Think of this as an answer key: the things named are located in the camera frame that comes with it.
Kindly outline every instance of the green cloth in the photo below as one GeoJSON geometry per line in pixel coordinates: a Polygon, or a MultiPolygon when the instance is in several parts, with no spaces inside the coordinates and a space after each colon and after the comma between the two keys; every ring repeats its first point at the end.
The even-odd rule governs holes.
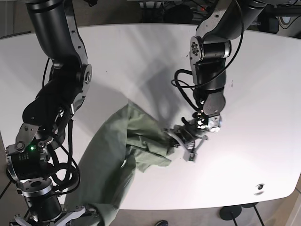
{"type": "Polygon", "coordinates": [[[99,217],[74,220],[75,226],[108,226],[133,182],[135,169],[168,166],[169,137],[156,120],[133,103],[114,113],[97,131],[79,162],[81,183],[65,207],[94,207],[99,217]]]}

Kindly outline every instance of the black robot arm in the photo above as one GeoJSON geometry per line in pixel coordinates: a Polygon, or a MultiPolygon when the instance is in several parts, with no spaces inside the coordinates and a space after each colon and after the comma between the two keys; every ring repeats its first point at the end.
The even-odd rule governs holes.
{"type": "Polygon", "coordinates": [[[221,0],[215,6],[212,15],[197,28],[196,36],[190,40],[191,72],[178,70],[172,84],[183,95],[184,88],[193,90],[196,106],[187,99],[196,110],[191,121],[182,119],[183,126],[169,130],[174,146],[185,145],[188,151],[186,160],[195,161],[195,141],[207,140],[207,132],[218,132],[221,128],[221,111],[226,105],[224,86],[226,69],[238,54],[242,43],[243,31],[263,11],[269,0],[221,0]],[[226,58],[231,55],[231,40],[240,37],[240,42],[233,58],[226,65],[226,58]],[[179,73],[193,76],[193,86],[183,85],[178,79],[179,73]]]}
{"type": "MultiPolygon", "coordinates": [[[[23,112],[16,143],[6,148],[8,173],[25,198],[33,217],[28,221],[30,224],[45,225],[53,221],[54,225],[65,225],[64,217],[68,217],[67,223],[85,213],[85,208],[81,207],[65,214],[57,196],[72,192],[80,182],[79,168],[72,159],[72,117],[85,100],[92,67],[87,63],[71,0],[24,2],[40,46],[53,66],[49,81],[43,83],[36,99],[23,112]],[[69,152],[62,146],[67,125],[69,152]],[[55,153],[58,147],[68,154],[67,163],[59,162],[55,153]],[[56,175],[59,170],[66,170],[63,180],[56,175]],[[73,189],[63,192],[72,186],[73,189]]],[[[14,223],[28,225],[19,216],[14,223]]]]}

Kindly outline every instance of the shoe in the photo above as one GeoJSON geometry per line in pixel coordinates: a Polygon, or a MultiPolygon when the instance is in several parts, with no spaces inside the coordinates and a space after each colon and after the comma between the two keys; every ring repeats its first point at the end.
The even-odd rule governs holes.
{"type": "Polygon", "coordinates": [[[155,226],[168,226],[168,222],[166,220],[161,220],[156,223],[155,226]]]}

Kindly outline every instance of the green led light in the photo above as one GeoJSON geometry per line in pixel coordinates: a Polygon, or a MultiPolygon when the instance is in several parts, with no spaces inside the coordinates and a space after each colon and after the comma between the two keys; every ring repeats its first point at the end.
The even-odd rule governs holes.
{"type": "Polygon", "coordinates": [[[34,145],[30,147],[30,150],[32,150],[32,151],[35,149],[36,149],[36,146],[34,146],[34,145]]]}

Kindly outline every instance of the black cable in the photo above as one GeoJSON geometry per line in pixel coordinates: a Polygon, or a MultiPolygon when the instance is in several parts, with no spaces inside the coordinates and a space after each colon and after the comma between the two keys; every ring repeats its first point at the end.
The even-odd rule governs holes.
{"type": "Polygon", "coordinates": [[[66,171],[64,181],[68,180],[70,177],[71,163],[72,163],[72,155],[73,155],[73,141],[72,141],[72,131],[73,131],[73,120],[70,119],[68,122],[68,170],[66,171]]]}
{"type": "Polygon", "coordinates": [[[242,17],[242,12],[241,12],[241,8],[240,8],[240,5],[239,3],[237,2],[237,0],[234,0],[236,2],[236,5],[238,7],[238,10],[239,10],[239,13],[240,13],[240,22],[241,22],[241,35],[240,35],[240,40],[239,40],[239,44],[238,44],[238,48],[233,56],[233,58],[230,60],[230,62],[223,68],[221,69],[217,75],[213,76],[212,79],[210,79],[208,82],[205,82],[205,83],[202,83],[202,84],[198,84],[198,85],[194,85],[194,86],[180,86],[180,85],[177,85],[176,84],[176,81],[177,82],[181,82],[183,83],[182,80],[176,80],[176,79],[173,79],[171,80],[171,84],[175,87],[181,87],[181,88],[199,88],[199,87],[202,87],[204,85],[207,85],[209,83],[211,83],[214,79],[216,79],[218,76],[220,76],[222,73],[225,72],[225,70],[233,63],[233,61],[235,60],[239,50],[240,50],[240,47],[241,47],[241,44],[242,44],[242,41],[243,41],[243,37],[244,37],[244,22],[243,22],[243,17],[242,17]]]}
{"type": "Polygon", "coordinates": [[[23,217],[25,220],[26,220],[28,214],[29,214],[29,209],[27,210],[27,212],[25,213],[25,215],[24,215],[24,217],[23,217]]]}
{"type": "MultiPolygon", "coordinates": [[[[174,74],[174,79],[175,80],[178,80],[178,76],[180,73],[185,73],[185,74],[189,74],[189,75],[192,75],[191,71],[187,71],[187,70],[184,70],[184,69],[180,69],[178,71],[175,72],[174,74]]],[[[197,106],[195,106],[193,104],[193,102],[189,99],[189,97],[187,96],[187,94],[185,93],[185,91],[183,90],[183,88],[180,87],[180,84],[178,81],[175,82],[177,85],[178,85],[178,90],[179,92],[182,94],[183,98],[187,101],[187,103],[195,110],[195,111],[198,111],[199,108],[197,106]]]]}
{"type": "Polygon", "coordinates": [[[9,181],[8,185],[6,185],[6,187],[4,188],[3,192],[0,194],[0,199],[3,197],[3,195],[5,194],[6,190],[8,189],[8,187],[10,186],[12,182],[9,181]]]}
{"type": "MultiPolygon", "coordinates": [[[[56,135],[54,134],[53,136],[53,139],[59,144],[60,148],[62,148],[62,150],[66,153],[66,155],[69,155],[68,151],[66,150],[66,148],[61,144],[61,142],[58,140],[58,138],[56,137],[56,135]]],[[[77,173],[78,173],[78,177],[79,177],[79,180],[78,180],[78,183],[76,184],[76,186],[69,190],[69,191],[66,191],[66,192],[59,192],[59,193],[54,193],[53,195],[63,195],[63,194],[69,194],[71,192],[74,192],[76,189],[78,189],[79,185],[80,185],[80,171],[79,171],[79,166],[77,165],[77,163],[75,162],[75,160],[72,158],[72,163],[74,164],[76,170],[77,170],[77,173]]]]}
{"type": "Polygon", "coordinates": [[[44,74],[43,74],[42,88],[44,88],[44,86],[45,86],[45,77],[46,77],[46,72],[47,72],[49,60],[50,60],[50,58],[48,57],[48,60],[46,62],[46,66],[45,66],[45,69],[44,69],[44,74]]]}
{"type": "Polygon", "coordinates": [[[280,27],[282,28],[282,29],[284,29],[284,30],[286,30],[286,29],[288,29],[299,17],[301,17],[301,15],[300,16],[297,16],[292,22],[291,22],[291,24],[288,26],[288,27],[286,27],[286,28],[284,28],[280,23],[279,23],[279,25],[280,25],[280,27]]]}

